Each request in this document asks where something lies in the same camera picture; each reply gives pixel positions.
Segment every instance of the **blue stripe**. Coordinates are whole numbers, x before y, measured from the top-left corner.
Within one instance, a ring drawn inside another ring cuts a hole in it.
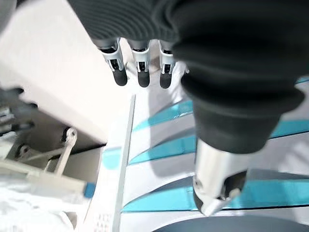
[[[271,135],[271,139],[309,131],[309,120],[281,121]]]
[[[309,77],[301,77],[296,81],[296,84],[303,83],[309,81]]]
[[[272,138],[309,132],[309,120],[281,121],[271,135]],[[196,136],[175,139],[145,151],[131,160],[129,164],[188,154],[196,151]]]
[[[107,149],[103,151],[102,163],[108,170],[118,169],[120,166],[121,148]]]
[[[224,209],[287,207],[309,204],[309,180],[251,180]],[[154,192],[128,203],[123,212],[197,210],[192,187]]]
[[[176,105],[173,105],[172,107],[166,110],[163,110],[155,114],[154,116],[150,117],[148,120],[140,123],[133,129],[133,131],[138,131],[146,127],[151,127],[151,126],[157,125],[162,122],[170,121],[170,120],[191,114],[192,112],[193,112],[192,101],[181,102]]]
[[[194,135],[175,139],[139,154],[129,164],[192,153],[196,150],[195,146],[196,137]]]

